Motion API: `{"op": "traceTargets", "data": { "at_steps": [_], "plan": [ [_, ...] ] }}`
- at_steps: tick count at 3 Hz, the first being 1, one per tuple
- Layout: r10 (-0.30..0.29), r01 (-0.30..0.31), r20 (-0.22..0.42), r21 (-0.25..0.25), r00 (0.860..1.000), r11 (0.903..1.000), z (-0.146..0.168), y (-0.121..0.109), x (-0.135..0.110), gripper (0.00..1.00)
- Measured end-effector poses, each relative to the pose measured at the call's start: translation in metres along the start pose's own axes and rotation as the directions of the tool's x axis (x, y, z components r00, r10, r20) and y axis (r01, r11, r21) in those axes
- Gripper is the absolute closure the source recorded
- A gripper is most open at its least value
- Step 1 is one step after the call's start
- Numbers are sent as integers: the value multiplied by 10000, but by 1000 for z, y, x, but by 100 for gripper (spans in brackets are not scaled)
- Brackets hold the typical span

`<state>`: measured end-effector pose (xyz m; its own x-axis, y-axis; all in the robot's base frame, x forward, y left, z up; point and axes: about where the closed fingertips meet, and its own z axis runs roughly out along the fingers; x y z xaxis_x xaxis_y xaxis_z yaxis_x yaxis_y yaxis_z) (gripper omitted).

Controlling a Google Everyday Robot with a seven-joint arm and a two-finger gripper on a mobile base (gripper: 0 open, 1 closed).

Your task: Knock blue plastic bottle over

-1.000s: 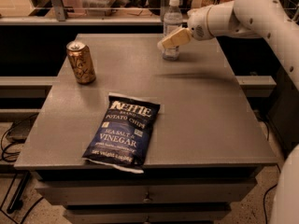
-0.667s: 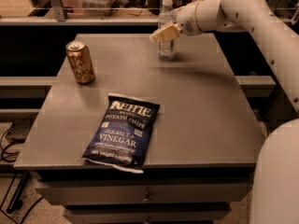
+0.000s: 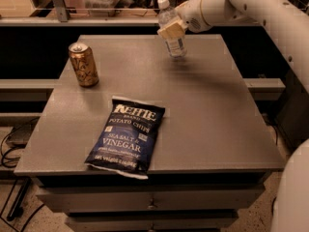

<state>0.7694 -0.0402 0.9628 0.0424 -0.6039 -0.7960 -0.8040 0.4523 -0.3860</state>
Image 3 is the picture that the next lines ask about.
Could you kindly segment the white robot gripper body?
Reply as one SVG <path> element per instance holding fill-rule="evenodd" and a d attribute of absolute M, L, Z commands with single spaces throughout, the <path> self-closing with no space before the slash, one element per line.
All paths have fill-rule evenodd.
<path fill-rule="evenodd" d="M 232 19 L 229 0 L 188 0 L 179 5 L 177 11 L 188 30 L 194 33 L 227 25 Z"/>

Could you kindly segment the cream foam-padded gripper finger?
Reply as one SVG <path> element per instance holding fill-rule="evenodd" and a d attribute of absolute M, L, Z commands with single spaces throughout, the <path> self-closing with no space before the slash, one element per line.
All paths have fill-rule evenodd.
<path fill-rule="evenodd" d="M 164 40 L 181 38 L 185 35 L 187 25 L 177 16 L 157 30 L 157 34 Z"/>

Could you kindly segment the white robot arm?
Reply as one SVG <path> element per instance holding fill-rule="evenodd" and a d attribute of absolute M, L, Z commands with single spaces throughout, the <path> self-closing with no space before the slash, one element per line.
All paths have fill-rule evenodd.
<path fill-rule="evenodd" d="M 309 16 L 288 0 L 187 0 L 177 16 L 158 30 L 163 39 L 189 30 L 242 25 L 253 20 L 264 27 L 290 68 L 309 92 Z M 309 139 L 289 157 L 282 173 L 270 232 L 309 232 Z"/>

